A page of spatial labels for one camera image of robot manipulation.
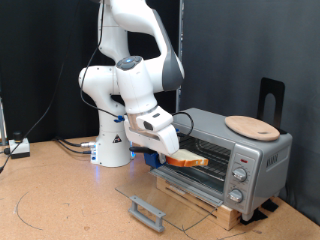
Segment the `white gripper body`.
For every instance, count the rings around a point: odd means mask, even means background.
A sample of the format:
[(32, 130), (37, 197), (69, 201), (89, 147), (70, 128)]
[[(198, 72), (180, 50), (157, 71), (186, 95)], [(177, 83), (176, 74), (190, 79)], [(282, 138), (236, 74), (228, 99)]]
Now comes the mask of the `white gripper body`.
[(124, 127), (127, 138), (156, 152), (172, 155), (179, 149), (173, 116), (156, 106), (145, 114), (127, 114)]

